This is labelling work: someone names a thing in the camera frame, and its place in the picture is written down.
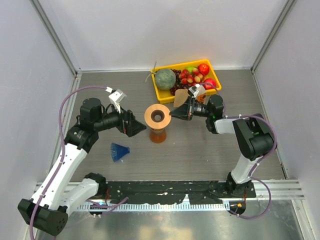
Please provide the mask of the wooden ring collar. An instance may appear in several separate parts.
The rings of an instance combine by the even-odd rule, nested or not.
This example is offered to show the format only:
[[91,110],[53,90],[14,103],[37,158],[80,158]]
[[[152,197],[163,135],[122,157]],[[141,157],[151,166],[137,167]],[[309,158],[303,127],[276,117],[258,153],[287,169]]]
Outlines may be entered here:
[[170,110],[163,104],[152,104],[144,113],[146,124],[154,130],[162,130],[171,122]]

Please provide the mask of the brown paper coffee filter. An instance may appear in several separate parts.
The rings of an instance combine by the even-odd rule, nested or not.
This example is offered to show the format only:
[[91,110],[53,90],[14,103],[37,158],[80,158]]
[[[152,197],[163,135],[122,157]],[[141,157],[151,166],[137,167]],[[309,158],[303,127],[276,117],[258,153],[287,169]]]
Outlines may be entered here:
[[178,89],[175,91],[173,107],[178,108],[183,105],[189,97],[188,89]]

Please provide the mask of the orange coffee filter box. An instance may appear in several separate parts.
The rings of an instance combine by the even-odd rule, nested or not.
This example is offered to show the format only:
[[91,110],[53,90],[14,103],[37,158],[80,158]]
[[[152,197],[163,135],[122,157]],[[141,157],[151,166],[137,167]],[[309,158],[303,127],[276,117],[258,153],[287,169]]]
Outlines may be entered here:
[[206,100],[206,89],[204,88],[203,85],[200,85],[197,87],[197,95],[196,95],[196,100],[202,104],[205,103]]

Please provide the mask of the orange glass carafe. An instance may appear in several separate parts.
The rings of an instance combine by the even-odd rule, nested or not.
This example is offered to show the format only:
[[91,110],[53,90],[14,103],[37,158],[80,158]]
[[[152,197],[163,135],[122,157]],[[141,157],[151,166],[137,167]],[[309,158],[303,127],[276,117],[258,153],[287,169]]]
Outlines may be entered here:
[[156,144],[163,143],[167,138],[167,133],[165,128],[151,128],[149,133],[149,138],[153,143],[156,143]]

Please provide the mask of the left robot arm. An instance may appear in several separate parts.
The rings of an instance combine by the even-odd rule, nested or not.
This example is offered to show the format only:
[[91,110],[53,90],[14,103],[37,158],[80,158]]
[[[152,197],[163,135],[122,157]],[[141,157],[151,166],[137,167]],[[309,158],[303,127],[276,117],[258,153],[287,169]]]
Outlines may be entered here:
[[133,137],[147,127],[136,120],[131,110],[104,107],[97,98],[87,98],[80,107],[77,123],[71,127],[54,166],[40,188],[30,199],[22,199],[18,211],[31,229],[51,236],[65,228],[69,215],[84,201],[102,199],[107,193],[107,181],[99,173],[87,174],[73,190],[65,193],[75,170],[99,139],[99,132],[116,128]]

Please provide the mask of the blue plastic dripper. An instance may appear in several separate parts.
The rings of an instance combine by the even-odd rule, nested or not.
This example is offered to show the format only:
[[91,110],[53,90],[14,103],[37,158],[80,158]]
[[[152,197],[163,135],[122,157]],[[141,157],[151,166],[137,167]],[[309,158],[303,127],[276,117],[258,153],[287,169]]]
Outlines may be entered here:
[[131,152],[129,147],[125,147],[117,143],[112,143],[110,145],[110,151],[111,151],[111,158],[113,162],[117,162],[121,160],[125,155]]

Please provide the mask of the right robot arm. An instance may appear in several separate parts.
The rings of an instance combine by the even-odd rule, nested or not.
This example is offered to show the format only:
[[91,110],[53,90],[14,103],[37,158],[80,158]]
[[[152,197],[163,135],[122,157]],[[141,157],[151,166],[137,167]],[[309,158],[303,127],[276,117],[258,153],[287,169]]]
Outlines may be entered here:
[[232,197],[245,193],[252,175],[260,162],[277,147],[277,137],[272,126],[261,114],[226,116],[223,98],[210,96],[206,104],[189,96],[179,107],[170,111],[173,118],[190,121],[194,116],[206,118],[207,130],[216,135],[235,135],[240,157],[235,168],[228,173],[225,192]]

